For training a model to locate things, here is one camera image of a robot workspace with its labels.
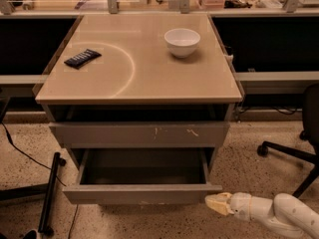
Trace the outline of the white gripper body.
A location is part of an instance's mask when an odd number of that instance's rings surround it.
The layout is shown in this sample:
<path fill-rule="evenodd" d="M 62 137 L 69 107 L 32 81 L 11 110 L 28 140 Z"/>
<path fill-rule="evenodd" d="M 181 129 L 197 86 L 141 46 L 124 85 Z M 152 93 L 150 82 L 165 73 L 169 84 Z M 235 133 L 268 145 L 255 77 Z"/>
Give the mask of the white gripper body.
<path fill-rule="evenodd" d="M 269 221 L 274 217 L 273 201 L 267 198 L 252 196 L 248 193 L 234 193 L 229 200 L 231 213 L 244 221 Z"/>

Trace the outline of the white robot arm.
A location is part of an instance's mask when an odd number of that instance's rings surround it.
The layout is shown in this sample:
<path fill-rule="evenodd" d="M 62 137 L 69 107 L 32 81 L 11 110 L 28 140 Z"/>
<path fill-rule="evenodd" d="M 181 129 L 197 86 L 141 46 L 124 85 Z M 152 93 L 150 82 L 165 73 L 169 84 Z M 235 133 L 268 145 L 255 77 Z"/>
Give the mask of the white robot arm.
<path fill-rule="evenodd" d="M 319 214 L 298 198 L 277 194 L 273 199 L 248 193 L 223 192 L 205 197 L 208 208 L 244 221 L 257 221 L 270 231 L 293 239 L 307 233 L 319 239 Z"/>

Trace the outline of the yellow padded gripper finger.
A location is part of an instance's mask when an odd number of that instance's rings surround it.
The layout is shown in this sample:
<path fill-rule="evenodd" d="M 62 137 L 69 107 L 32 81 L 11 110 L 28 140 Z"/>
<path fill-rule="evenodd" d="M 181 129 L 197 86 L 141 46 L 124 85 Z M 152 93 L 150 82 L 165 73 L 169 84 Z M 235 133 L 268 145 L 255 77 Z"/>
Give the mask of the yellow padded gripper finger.
<path fill-rule="evenodd" d="M 207 195 L 205 197 L 205 204 L 215 212 L 227 216 L 233 214 L 233 211 L 230 208 L 231 197 L 232 194 L 228 192 Z"/>

